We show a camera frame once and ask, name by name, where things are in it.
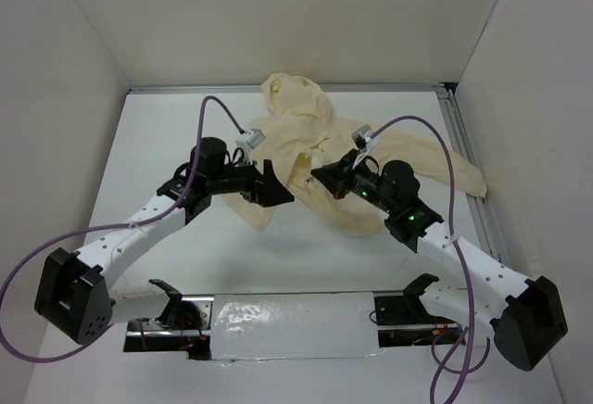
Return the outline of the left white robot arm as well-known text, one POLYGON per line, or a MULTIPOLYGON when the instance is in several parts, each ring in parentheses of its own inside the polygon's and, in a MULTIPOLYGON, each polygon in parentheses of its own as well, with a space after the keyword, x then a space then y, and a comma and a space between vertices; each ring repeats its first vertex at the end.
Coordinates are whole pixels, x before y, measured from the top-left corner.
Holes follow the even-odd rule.
POLYGON ((90 344, 112 319, 117 301, 109 291, 116 281, 153 246, 207 209, 214 196, 238 194, 262 208, 294 201, 271 161, 257 163, 251 157, 264 140, 261 130, 248 130, 229 153, 221 139, 201 139, 189 161, 122 227, 73 252, 58 248, 47 256, 35 311, 75 343, 90 344))

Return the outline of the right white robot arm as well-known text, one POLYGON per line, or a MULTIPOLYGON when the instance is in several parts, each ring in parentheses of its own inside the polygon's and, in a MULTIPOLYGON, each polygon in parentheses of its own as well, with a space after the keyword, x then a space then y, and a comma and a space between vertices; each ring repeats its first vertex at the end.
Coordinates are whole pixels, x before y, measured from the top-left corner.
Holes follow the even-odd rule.
POLYGON ((568 332, 557 286, 544 276, 533 280, 506 267, 453 233, 419 198, 420 183, 410 164, 390 160, 379 173, 369 169, 366 160, 378 144, 370 127, 355 131, 353 139, 356 148, 312 170, 312 177, 336 199, 353 194, 377 207, 400 244, 471 282, 463 292, 433 274, 419 276, 403 291, 408 318, 426 322, 435 316, 472 325, 477 339, 489 339, 511 365, 532 371, 568 332), (473 294, 472 307, 467 292, 473 294))

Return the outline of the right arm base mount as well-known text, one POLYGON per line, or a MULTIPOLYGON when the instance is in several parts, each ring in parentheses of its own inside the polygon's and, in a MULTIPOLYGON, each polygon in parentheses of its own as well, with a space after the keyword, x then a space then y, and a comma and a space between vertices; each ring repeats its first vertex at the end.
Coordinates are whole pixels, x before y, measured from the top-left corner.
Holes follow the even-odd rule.
POLYGON ((421 298, 438 278, 422 274, 403 290, 373 294, 374 310, 369 320, 377 327, 378 345, 385 347, 431 346, 453 344, 461 334, 460 326, 452 320, 427 310, 421 298))

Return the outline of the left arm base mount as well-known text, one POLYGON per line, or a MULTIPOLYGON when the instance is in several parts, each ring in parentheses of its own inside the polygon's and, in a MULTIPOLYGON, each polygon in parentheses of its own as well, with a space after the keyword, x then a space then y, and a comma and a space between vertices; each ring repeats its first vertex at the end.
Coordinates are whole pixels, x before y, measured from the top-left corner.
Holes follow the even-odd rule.
POLYGON ((189 360, 210 360, 214 297, 184 294, 153 278, 155 293, 145 299, 151 307, 128 321, 125 353, 182 352, 189 360))

